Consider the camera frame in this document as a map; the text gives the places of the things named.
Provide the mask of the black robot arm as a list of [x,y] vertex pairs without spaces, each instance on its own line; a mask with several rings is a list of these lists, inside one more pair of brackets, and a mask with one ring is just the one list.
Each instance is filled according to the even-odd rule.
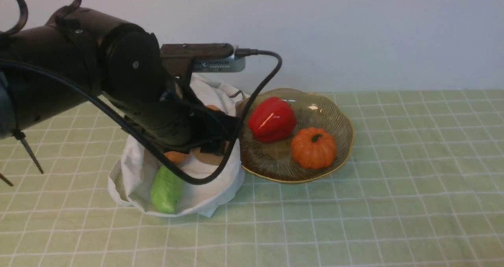
[[128,21],[65,10],[1,39],[1,138],[103,95],[124,113],[119,125],[145,144],[224,153],[241,122],[207,108],[190,82],[197,62],[231,56],[229,43],[160,45]]

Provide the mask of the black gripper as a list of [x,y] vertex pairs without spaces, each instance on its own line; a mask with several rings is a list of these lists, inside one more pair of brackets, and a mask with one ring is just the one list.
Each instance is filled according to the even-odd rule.
[[222,156],[237,138],[238,117],[207,108],[167,72],[128,72],[110,77],[110,101],[124,116],[120,127],[142,145],[187,153],[196,147]]

